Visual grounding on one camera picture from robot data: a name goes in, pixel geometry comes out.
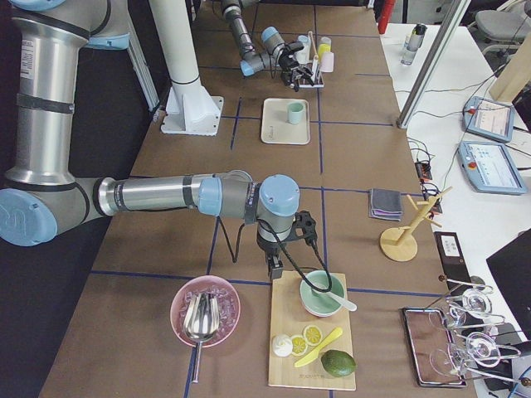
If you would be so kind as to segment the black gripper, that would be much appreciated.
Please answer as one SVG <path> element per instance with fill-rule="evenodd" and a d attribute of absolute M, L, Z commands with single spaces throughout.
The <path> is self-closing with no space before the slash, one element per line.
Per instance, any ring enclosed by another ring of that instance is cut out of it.
<path fill-rule="evenodd" d="M 306 66 L 297 67 L 297 61 L 290 53 L 282 53 L 279 56 L 278 66 L 281 68 L 280 78 L 283 83 L 294 92 L 299 91 L 300 85 L 315 84 L 312 70 Z"/>
<path fill-rule="evenodd" d="M 270 280 L 281 278 L 284 270 L 284 265 L 280 258 L 279 250 L 276 248 L 266 249 L 265 261 L 268 265 L 268 275 Z"/>

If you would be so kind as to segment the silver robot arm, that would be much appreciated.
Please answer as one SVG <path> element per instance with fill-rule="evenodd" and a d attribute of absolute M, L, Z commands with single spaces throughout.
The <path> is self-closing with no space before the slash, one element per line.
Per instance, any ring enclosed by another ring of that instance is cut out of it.
<path fill-rule="evenodd" d="M 256 49 L 241 11 L 257 3 L 258 1 L 221 1 L 222 17 L 229 24 L 239 49 L 242 74 L 251 76 L 259 71 L 269 70 L 273 75 L 280 69 L 280 78 L 284 85 L 295 92 L 300 89 L 300 83 L 304 80 L 314 86 L 313 72 L 306 65 L 300 64 L 295 56 L 304 49 L 301 41 L 286 42 L 276 28 L 267 27 L 261 34 L 265 50 L 259 52 Z"/>
<path fill-rule="evenodd" d="M 1 238 L 33 246 L 98 217 L 126 211 L 198 209 L 215 217 L 257 223 L 270 278 L 282 274 L 280 252 L 301 220 L 296 182 L 274 175 L 253 182 L 241 170 L 224 173 L 114 180 L 76 178 L 69 172 L 71 125 L 80 48 L 121 50 L 132 28 L 127 1 L 9 1 L 22 33 L 15 166 L 1 189 Z M 274 27 L 262 33 L 265 53 L 255 51 L 241 9 L 259 1 L 222 1 L 242 57 L 244 75 L 280 66 L 286 85 L 298 89 L 302 75 L 294 54 Z M 172 80 L 166 121 L 170 133 L 215 135 L 223 98 L 202 86 L 185 1 L 149 1 Z"/>

